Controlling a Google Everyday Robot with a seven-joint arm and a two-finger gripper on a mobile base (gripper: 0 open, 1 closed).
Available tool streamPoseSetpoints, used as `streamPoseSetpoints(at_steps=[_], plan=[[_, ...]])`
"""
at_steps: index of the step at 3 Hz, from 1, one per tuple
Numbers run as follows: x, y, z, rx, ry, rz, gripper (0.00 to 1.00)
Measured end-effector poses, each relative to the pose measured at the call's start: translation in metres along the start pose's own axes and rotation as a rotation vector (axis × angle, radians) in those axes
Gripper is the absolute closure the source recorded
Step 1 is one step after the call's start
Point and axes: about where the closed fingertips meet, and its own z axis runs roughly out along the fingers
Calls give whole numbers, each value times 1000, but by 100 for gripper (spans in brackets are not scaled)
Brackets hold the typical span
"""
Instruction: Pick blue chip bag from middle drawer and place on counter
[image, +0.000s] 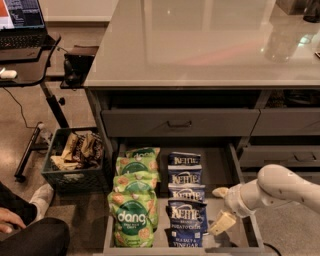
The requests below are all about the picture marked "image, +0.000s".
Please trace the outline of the person's hand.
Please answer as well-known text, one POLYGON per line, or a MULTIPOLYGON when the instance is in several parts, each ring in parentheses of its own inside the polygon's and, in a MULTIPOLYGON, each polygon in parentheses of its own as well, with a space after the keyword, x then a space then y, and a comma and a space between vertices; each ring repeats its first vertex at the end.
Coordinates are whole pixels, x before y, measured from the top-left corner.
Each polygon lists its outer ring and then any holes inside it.
POLYGON ((12 226, 25 229, 26 225, 19 215, 6 208, 0 208, 0 232, 10 234, 13 232, 12 226))

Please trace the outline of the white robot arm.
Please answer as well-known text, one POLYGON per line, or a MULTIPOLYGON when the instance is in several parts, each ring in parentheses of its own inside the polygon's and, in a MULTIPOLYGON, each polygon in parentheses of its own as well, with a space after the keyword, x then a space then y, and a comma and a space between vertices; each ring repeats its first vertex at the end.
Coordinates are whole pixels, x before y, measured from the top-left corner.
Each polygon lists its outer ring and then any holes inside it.
POLYGON ((231 188, 219 187, 212 194, 224 200, 224 207, 208 228, 214 236, 234 226, 238 218, 254 215, 258 209, 290 202, 320 213, 320 186, 277 164, 262 167, 253 181, 231 188))

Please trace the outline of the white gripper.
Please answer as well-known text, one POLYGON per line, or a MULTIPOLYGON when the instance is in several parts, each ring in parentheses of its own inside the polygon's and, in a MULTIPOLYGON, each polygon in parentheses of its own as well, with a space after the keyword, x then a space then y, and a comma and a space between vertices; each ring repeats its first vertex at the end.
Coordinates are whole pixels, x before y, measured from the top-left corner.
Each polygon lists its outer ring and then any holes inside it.
POLYGON ((236 216, 241 216, 241 196, 240 185, 228 189, 227 187, 218 187, 212 191, 212 194, 218 198, 224 198, 225 207, 230 211, 221 210, 216 220, 208 228, 208 232, 218 236, 236 224, 236 216))

